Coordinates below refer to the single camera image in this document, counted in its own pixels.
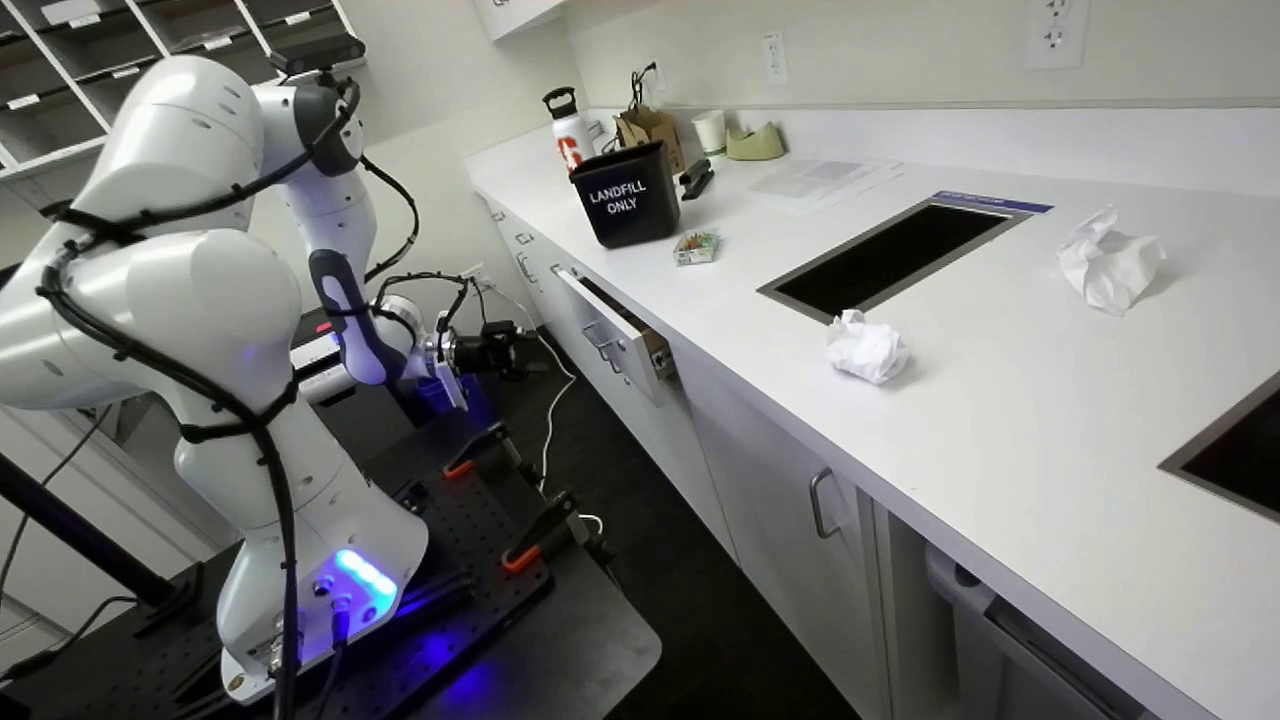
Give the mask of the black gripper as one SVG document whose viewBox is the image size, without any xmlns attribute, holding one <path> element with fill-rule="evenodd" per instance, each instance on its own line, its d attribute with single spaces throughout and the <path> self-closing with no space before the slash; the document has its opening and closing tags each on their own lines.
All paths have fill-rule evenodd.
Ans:
<svg viewBox="0 0 1280 720">
<path fill-rule="evenodd" d="M 457 339 L 461 372 L 521 376 L 521 328 L 512 320 L 489 320 L 477 336 Z"/>
</svg>

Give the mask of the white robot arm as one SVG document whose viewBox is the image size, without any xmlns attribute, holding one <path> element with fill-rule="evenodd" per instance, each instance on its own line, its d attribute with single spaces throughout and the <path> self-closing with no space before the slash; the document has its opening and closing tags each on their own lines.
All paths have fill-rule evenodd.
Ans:
<svg viewBox="0 0 1280 720">
<path fill-rule="evenodd" d="M 426 522 L 368 479 L 299 396 L 314 310 L 361 384 L 430 376 L 416 311 L 365 293 L 374 218 L 361 84 L 253 84 L 168 55 L 122 95 L 85 187 L 0 293 L 0 400 L 85 408 L 151 391 L 175 476 L 234 532 L 214 600 L 221 682 L 297 704 L 297 682 L 393 622 Z"/>
</svg>

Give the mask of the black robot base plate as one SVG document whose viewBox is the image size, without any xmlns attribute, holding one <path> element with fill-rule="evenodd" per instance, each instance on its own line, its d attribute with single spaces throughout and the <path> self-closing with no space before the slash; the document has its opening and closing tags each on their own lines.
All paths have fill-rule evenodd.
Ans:
<svg viewBox="0 0 1280 720">
<path fill-rule="evenodd" d="M 426 569 L 386 630 L 351 642 L 297 685 L 290 720 L 602 720 L 662 644 L 581 544 L 526 569 L 507 554 L 544 500 L 489 448 L 465 479 L 444 472 L 465 443 L 452 425 L 365 432 L 361 466 L 430 525 Z M 184 585 L 180 612 L 128 608 L 43 670 L 5 688 L 0 720 L 273 720 L 273 701 L 221 688 L 214 558 Z"/>
</svg>

